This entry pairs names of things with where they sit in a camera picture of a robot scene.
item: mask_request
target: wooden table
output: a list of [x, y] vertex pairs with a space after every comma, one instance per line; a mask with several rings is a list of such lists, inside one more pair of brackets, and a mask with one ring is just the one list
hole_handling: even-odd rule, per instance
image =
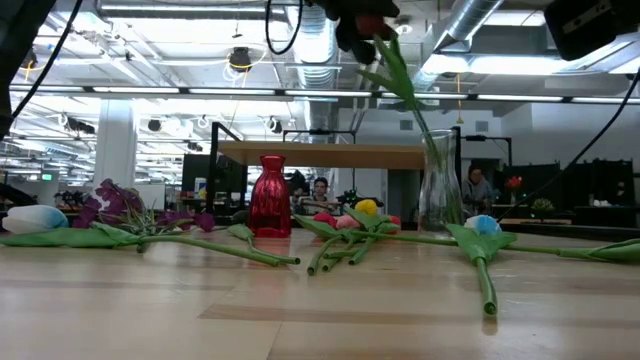
[[261, 165], [260, 156], [280, 155], [287, 158], [286, 166], [424, 168], [424, 150], [420, 146], [222, 141], [218, 151], [243, 165]]
[[[206, 238], [245, 248], [219, 231]], [[539, 246], [594, 241], [521, 235]], [[176, 244], [0, 248], [1, 359], [640, 358], [640, 267], [504, 251], [497, 320], [457, 248], [383, 241], [357, 266], [306, 274], [320, 242], [258, 239], [271, 268]]]

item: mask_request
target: red glass vase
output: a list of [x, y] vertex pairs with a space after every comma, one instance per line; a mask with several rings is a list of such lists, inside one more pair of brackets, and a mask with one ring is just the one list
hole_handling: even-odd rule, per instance
[[260, 157], [262, 175], [253, 187], [249, 228], [256, 237], [286, 238], [291, 235], [289, 191], [282, 175], [283, 156]]

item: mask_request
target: purple orchid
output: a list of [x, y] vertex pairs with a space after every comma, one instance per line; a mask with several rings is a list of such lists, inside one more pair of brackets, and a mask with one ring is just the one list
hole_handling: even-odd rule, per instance
[[210, 214], [191, 215], [188, 212], [167, 211], [156, 218], [155, 228], [150, 231], [148, 224], [153, 221], [153, 210], [146, 209], [135, 191], [120, 188], [111, 179], [106, 179], [96, 189], [96, 195], [108, 202], [108, 205], [103, 207], [100, 201], [89, 197], [82, 212], [73, 221], [73, 227], [88, 228], [92, 222], [100, 221], [132, 233], [149, 235], [161, 234], [176, 227], [189, 230], [193, 225], [211, 232], [215, 226], [215, 220]]

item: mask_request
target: glass vase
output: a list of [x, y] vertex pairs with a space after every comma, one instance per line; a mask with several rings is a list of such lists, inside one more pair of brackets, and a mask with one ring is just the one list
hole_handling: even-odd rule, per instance
[[249, 228], [256, 237], [286, 238], [291, 235], [289, 191], [282, 170], [285, 158], [260, 157], [262, 175], [251, 194]]
[[434, 130], [423, 139], [424, 179], [420, 190], [420, 231], [445, 231], [462, 224], [462, 195], [455, 171], [455, 132]]

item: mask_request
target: ventilation duct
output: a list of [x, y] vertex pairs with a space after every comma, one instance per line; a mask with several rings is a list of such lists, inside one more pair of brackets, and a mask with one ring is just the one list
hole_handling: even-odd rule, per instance
[[[297, 8], [288, 8], [292, 23], [298, 18]], [[298, 67], [298, 81], [303, 89], [333, 89], [336, 69], [318, 67], [332, 62], [336, 55], [335, 27], [319, 6], [305, 7], [300, 32], [293, 47], [296, 61], [316, 66]], [[327, 101], [305, 101], [304, 116], [307, 129], [333, 130], [337, 126], [336, 104]], [[311, 142], [325, 142], [326, 137], [311, 136]]]
[[[431, 73], [429, 59], [434, 52], [469, 52], [471, 38], [504, 0], [456, 0], [451, 15], [427, 29], [422, 49], [425, 63], [413, 78], [416, 92], [429, 91], [440, 73]], [[397, 101], [380, 100], [379, 108], [397, 108]]]

